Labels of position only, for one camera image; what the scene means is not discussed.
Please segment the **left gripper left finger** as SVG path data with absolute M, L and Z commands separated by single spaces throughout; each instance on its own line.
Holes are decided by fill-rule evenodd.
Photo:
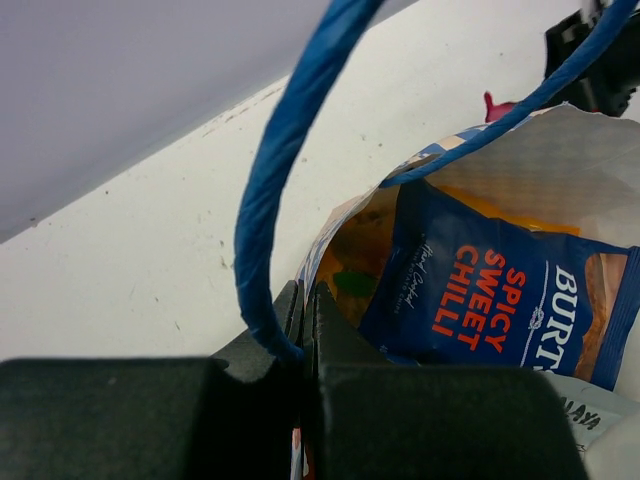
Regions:
M 5 479 L 286 479 L 296 373 L 249 333 L 204 357 L 1 365 Z

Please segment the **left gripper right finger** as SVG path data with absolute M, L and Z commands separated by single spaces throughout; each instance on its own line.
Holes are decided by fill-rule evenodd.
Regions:
M 388 361 L 325 284 L 305 319 L 304 436 L 319 479 L 583 479 L 562 403 L 518 368 Z

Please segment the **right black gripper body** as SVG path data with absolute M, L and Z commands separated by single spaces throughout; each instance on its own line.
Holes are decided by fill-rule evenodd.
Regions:
M 584 1 L 578 11 L 545 32 L 549 77 L 586 40 L 610 1 Z M 639 90 L 639 11 L 635 10 L 611 45 L 583 73 L 543 106 L 568 103 L 580 110 L 621 117 Z

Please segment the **blue checkered paper bag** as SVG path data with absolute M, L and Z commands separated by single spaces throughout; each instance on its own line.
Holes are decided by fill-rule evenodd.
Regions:
M 635 1 L 615 1 L 574 53 L 503 118 L 427 146 L 369 192 L 336 209 L 298 272 L 301 319 L 282 327 L 269 285 L 282 190 L 327 94 L 378 9 L 376 1 L 335 1 L 329 6 L 266 126 L 236 224 L 235 283 L 242 318 L 257 343 L 292 367 L 305 388 L 301 420 L 292 439 L 295 479 L 319 479 L 310 469 L 304 436 L 311 387 L 305 319 L 316 287 L 328 287 L 316 280 L 316 273 L 343 212 L 353 202 L 377 189 L 400 189 L 423 181 L 488 218 L 533 232 L 567 233 L 639 251 L 638 124 L 568 103 L 543 106 L 583 73 L 616 39 L 631 14 L 639 11 Z M 544 371 L 526 367 L 401 362 L 371 344 L 360 326 L 352 327 L 394 364 L 518 368 L 546 380 Z M 616 384 L 609 391 L 639 403 L 639 312 Z M 583 479 L 637 478 L 639 412 L 578 454 L 586 469 Z

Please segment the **pink candy packet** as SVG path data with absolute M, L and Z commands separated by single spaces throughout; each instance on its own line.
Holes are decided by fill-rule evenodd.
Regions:
M 483 95 L 483 100 L 486 108 L 485 122 L 492 123 L 500 120 L 506 114 L 511 112 L 513 108 L 517 105 L 516 102 L 507 101 L 503 103 L 495 103 L 492 94 L 489 91 L 485 91 Z

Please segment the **yellow candy bag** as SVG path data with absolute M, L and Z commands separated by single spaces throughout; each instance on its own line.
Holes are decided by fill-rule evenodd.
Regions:
M 359 327 L 391 253 L 399 188 L 377 189 L 343 213 L 316 273 L 338 309 Z

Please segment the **blue Burts chips bag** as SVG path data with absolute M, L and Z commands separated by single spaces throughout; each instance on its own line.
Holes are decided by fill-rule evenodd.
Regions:
M 639 251 L 488 218 L 400 187 L 362 335 L 401 362 L 507 365 L 617 381 L 639 312 Z

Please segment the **grey small snack packet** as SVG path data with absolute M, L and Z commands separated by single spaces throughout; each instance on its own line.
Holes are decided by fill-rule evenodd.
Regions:
M 549 372 L 542 375 L 560 397 L 580 454 L 607 430 L 639 412 L 638 402 L 586 381 Z

